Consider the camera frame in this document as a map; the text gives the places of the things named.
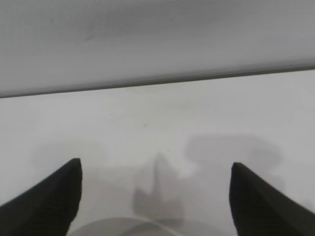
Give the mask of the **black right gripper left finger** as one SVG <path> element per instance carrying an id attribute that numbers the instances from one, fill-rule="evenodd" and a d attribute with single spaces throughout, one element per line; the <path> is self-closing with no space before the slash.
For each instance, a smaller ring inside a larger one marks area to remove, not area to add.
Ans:
<path id="1" fill-rule="evenodd" d="M 2 236 L 65 236 L 82 196 L 79 158 L 0 207 Z"/>

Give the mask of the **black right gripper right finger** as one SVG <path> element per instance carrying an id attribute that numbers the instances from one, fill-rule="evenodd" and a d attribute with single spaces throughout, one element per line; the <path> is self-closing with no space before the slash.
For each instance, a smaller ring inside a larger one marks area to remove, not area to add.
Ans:
<path id="1" fill-rule="evenodd" d="M 315 214 L 242 163 L 231 168 L 231 215 L 239 236 L 313 236 Z"/>

